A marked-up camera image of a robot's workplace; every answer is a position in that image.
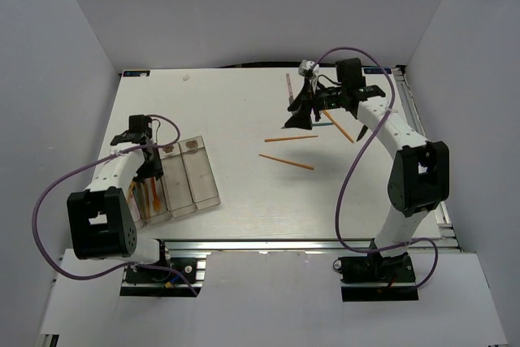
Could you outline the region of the orange chopstick upper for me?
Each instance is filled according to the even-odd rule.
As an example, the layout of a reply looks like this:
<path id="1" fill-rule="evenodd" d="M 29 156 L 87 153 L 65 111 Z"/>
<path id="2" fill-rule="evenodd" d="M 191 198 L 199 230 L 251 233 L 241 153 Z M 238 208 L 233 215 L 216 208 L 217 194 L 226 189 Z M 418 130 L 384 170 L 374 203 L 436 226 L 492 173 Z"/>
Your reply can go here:
<path id="1" fill-rule="evenodd" d="M 296 140 L 305 140 L 305 139 L 313 139 L 317 138 L 318 135 L 307 135 L 307 136 L 295 136 L 295 137 L 274 137 L 274 138 L 266 138 L 264 142 L 282 142 L 282 141 L 296 141 Z"/>

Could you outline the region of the orange chopstick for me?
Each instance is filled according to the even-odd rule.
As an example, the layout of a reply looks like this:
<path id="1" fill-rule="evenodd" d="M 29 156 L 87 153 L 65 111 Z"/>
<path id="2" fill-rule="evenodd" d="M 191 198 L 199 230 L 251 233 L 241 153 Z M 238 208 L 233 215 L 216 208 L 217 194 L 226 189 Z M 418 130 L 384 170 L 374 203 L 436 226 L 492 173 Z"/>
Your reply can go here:
<path id="1" fill-rule="evenodd" d="M 282 158 L 277 158 L 277 157 L 266 155 L 266 154 L 259 154 L 258 156 L 261 157 L 261 158 L 266 158 L 266 159 L 269 159 L 271 161 L 278 162 L 278 163 L 287 164 L 287 165 L 290 165 L 290 166 L 293 166 L 293 167 L 299 167 L 299 168 L 310 170 L 310 171 L 314 170 L 314 167 L 312 167 L 310 165 L 307 165 L 307 164 L 297 163 L 297 162 L 294 162 L 294 161 L 290 161 L 290 160 L 282 159 Z"/>
<path id="2" fill-rule="evenodd" d="M 274 138 L 266 138 L 264 142 L 282 142 L 282 141 L 296 141 L 296 140 L 305 140 L 305 139 L 313 139 L 317 138 L 318 135 L 307 135 L 307 136 L 295 136 L 295 137 L 274 137 Z"/>

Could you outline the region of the small orange plastic fork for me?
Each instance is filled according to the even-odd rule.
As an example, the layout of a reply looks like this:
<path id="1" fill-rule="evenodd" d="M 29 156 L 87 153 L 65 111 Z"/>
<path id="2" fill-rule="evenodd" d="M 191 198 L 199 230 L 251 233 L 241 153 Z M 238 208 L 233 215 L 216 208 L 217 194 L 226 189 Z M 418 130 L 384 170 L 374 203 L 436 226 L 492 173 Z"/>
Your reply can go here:
<path id="1" fill-rule="evenodd" d="M 158 196 L 155 178 L 152 178 L 150 180 L 150 187 L 151 187 L 152 195 L 153 195 L 153 208 L 154 208 L 154 211 L 158 213 L 161 210 L 161 201 Z"/>

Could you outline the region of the black plastic knife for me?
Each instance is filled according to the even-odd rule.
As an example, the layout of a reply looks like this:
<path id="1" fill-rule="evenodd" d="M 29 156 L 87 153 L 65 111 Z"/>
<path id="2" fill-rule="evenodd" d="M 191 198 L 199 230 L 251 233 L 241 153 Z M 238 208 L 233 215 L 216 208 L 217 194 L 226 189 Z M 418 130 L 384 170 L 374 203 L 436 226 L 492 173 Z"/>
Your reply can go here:
<path id="1" fill-rule="evenodd" d="M 361 131 L 359 132 L 359 134 L 357 136 L 357 142 L 359 142 L 366 135 L 367 131 L 368 131 L 368 127 L 367 126 L 363 126 Z"/>

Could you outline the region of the orange plastic spoon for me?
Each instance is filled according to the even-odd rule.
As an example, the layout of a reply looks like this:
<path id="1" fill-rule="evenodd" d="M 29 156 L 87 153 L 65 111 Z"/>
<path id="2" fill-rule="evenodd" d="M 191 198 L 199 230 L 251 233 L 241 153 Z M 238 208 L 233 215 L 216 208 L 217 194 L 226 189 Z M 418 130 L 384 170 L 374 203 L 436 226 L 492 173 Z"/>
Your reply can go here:
<path id="1" fill-rule="evenodd" d="M 126 196 L 126 201 L 127 203 L 130 201 L 130 199 L 132 198 L 133 196 L 133 190 L 135 188 L 135 182 L 132 181 L 132 183 L 130 184 L 129 188 L 128 188 L 128 191 L 127 191 L 127 196 Z"/>

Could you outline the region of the orange chopstick lower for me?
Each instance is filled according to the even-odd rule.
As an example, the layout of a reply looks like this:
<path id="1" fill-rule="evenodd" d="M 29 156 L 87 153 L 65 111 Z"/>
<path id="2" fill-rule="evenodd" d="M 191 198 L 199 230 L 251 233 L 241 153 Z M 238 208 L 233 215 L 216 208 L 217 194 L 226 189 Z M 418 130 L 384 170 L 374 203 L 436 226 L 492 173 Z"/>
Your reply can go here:
<path id="1" fill-rule="evenodd" d="M 310 171 L 314 170 L 314 167 L 312 167 L 310 165 L 307 165 L 307 164 L 297 163 L 297 162 L 294 162 L 294 161 L 290 161 L 290 160 L 282 159 L 282 158 L 277 158 L 277 157 L 266 155 L 266 154 L 259 154 L 258 156 L 261 157 L 261 158 L 266 158 L 266 159 L 269 159 L 271 161 L 278 162 L 278 163 L 287 164 L 287 165 L 290 165 L 290 166 L 293 166 L 293 167 L 299 167 L 299 168 L 310 170 Z"/>

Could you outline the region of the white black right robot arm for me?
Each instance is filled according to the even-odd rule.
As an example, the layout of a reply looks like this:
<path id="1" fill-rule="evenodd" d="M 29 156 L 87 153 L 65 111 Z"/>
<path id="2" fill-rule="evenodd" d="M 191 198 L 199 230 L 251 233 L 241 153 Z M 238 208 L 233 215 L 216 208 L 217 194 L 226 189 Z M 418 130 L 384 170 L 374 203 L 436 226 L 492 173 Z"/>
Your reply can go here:
<path id="1" fill-rule="evenodd" d="M 393 159 L 388 179 L 388 216 L 372 241 L 366 261 L 368 274 L 387 280 L 397 269 L 394 258 L 402 256 L 418 225 L 449 195 L 449 148 L 415 132 L 392 108 L 393 95 L 378 85 L 368 85 L 358 58 L 336 62 L 337 84 L 324 87 L 319 66 L 301 62 L 301 92 L 288 107 L 286 128 L 310 130 L 322 111 L 345 109 L 370 130 Z"/>

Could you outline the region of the blue corner label left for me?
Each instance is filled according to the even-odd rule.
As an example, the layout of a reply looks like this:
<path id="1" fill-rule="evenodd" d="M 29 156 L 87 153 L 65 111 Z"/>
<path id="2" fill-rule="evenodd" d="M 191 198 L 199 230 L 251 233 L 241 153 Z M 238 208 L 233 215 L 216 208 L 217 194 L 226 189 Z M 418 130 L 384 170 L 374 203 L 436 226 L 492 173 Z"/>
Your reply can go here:
<path id="1" fill-rule="evenodd" d="M 148 77 L 150 70 L 127 70 L 122 73 L 122 77 Z"/>

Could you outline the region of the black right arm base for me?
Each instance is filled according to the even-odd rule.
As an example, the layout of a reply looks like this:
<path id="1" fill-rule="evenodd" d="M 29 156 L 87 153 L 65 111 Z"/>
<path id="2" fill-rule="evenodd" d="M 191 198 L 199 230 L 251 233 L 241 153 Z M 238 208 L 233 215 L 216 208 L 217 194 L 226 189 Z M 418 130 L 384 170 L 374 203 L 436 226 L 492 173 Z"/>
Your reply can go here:
<path id="1" fill-rule="evenodd" d="M 411 258 L 379 254 L 341 257 L 332 264 L 340 275 L 342 302 L 417 301 Z"/>

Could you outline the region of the blue corner label right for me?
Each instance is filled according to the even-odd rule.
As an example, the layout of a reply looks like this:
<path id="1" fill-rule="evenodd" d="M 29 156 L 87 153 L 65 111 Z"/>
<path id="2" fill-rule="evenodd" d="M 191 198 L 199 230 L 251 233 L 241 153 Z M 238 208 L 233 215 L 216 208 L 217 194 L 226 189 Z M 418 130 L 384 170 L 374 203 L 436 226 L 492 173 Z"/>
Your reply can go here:
<path id="1" fill-rule="evenodd" d="M 383 75 L 384 73 L 389 75 L 392 74 L 392 69 L 389 67 L 384 67 L 383 69 L 379 67 L 364 67 L 362 70 L 366 75 Z"/>

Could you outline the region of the orange plastic knife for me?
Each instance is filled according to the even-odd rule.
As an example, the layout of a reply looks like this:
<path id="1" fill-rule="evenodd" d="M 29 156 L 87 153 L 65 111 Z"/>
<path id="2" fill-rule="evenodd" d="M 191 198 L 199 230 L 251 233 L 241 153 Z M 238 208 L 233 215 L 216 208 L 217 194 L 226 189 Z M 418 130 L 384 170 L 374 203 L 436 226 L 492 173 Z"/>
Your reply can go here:
<path id="1" fill-rule="evenodd" d="M 354 139 L 340 126 L 340 124 L 331 116 L 328 111 L 321 111 L 322 114 L 331 121 L 331 123 L 345 136 L 351 143 L 355 143 Z"/>

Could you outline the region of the blue corner label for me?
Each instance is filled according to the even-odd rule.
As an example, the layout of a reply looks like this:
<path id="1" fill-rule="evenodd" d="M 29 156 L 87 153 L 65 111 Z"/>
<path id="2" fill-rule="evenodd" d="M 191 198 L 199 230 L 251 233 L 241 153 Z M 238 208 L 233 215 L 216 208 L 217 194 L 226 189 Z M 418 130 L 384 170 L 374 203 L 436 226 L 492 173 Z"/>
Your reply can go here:
<path id="1" fill-rule="evenodd" d="M 364 67 L 362 70 L 366 75 L 383 75 L 384 73 L 389 75 L 392 74 L 392 69 L 389 67 L 384 67 L 383 69 L 379 67 Z"/>
<path id="2" fill-rule="evenodd" d="M 150 70 L 127 70 L 122 73 L 122 77 L 148 77 Z"/>

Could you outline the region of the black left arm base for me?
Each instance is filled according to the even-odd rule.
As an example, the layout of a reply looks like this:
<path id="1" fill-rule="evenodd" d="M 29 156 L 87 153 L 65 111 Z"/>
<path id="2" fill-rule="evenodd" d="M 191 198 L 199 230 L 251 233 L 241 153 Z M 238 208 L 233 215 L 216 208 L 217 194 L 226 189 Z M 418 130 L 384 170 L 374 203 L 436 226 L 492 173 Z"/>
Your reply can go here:
<path id="1" fill-rule="evenodd" d="M 121 297 L 196 297 L 202 289 L 206 258 L 189 251 L 173 250 L 160 242 L 160 259 L 149 267 L 126 267 L 119 290 Z"/>

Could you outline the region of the aluminium rail frame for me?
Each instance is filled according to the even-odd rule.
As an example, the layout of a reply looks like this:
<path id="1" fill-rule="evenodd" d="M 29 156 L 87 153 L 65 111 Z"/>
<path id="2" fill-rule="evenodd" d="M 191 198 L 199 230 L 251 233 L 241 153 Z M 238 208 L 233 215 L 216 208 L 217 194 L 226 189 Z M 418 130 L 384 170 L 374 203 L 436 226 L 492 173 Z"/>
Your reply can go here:
<path id="1" fill-rule="evenodd" d="M 311 130 L 314 122 L 335 109 L 344 109 L 362 124 L 359 139 L 379 140 L 392 158 L 388 179 L 388 216 L 378 235 L 365 249 L 350 248 L 333 269 L 341 278 L 345 302 L 415 301 L 421 283 L 415 279 L 408 248 L 418 242 L 415 231 L 449 195 L 449 148 L 415 132 L 393 106 L 394 89 L 366 83 L 360 59 L 336 63 L 336 78 L 320 82 L 319 65 L 303 61 L 304 83 L 288 111 L 286 128 Z M 174 140 L 159 144 L 153 131 L 161 115 L 131 115 L 128 128 L 113 137 L 110 153 L 97 161 L 100 174 L 83 191 L 70 194 L 67 213 L 75 255 L 81 260 L 115 260 L 119 267 L 158 277 L 167 288 L 176 280 L 189 281 L 186 271 L 170 259 L 165 242 L 144 239 L 129 207 L 136 191 L 145 195 L 138 210 L 169 207 L 155 185 L 164 174 L 163 162 L 183 145 Z"/>

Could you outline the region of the pink handled metal knife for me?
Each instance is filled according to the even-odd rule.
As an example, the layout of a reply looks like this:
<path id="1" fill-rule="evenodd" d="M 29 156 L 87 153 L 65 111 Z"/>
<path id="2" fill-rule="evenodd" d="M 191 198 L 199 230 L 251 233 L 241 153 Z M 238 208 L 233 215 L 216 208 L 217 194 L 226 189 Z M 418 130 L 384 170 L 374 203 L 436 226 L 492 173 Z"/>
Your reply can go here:
<path id="1" fill-rule="evenodd" d="M 288 103 L 289 105 L 293 103 L 294 101 L 294 95 L 293 95 L 293 87 L 292 87 L 292 81 L 291 81 L 291 75 L 289 73 L 285 74 L 287 89 L 288 89 Z"/>

